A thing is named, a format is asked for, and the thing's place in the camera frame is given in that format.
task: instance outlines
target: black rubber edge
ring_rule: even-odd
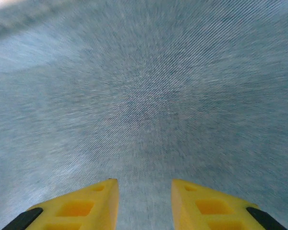
[[[19,214],[2,230],[25,230],[43,212],[41,207],[33,208]]]
[[[266,230],[288,230],[283,225],[281,225],[276,219],[274,219],[272,216],[270,216],[268,213],[264,211],[261,211],[254,207],[247,207],[246,210]]]

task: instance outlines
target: denim fabric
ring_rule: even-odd
[[[172,178],[257,203],[288,228],[288,1],[0,11],[0,229],[110,177],[117,230],[172,230]]]

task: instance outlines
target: black strip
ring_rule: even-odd
[[[287,230],[283,225],[277,222],[268,213],[256,209],[254,207],[247,207],[246,210],[257,220],[258,223],[266,230]]]
[[[2,230],[25,230],[41,213],[41,207],[33,208],[29,211],[19,214]]]

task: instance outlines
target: fabric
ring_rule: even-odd
[[[288,1],[0,11],[0,229],[108,178],[120,183],[117,230],[172,230],[172,178],[288,228]]]

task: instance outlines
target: square hole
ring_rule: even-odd
[[[222,200],[196,200],[196,206],[203,215],[232,214],[233,210]]]
[[[57,217],[85,217],[94,203],[91,201],[74,200],[64,204],[57,213]]]
[[[240,221],[210,221],[208,226],[211,230],[247,230]]]
[[[196,191],[196,190],[197,190],[196,188],[191,187],[191,186],[188,186],[188,185],[186,185],[184,188],[185,188],[185,190],[187,190],[187,191],[189,191],[189,192],[193,192],[193,191]]]
[[[94,192],[101,192],[102,190],[104,190],[104,186],[103,185],[101,185],[101,186],[98,186],[98,187],[94,187],[92,190],[94,191]]]
[[[47,224],[44,230],[79,230],[81,224],[68,223],[68,224]]]

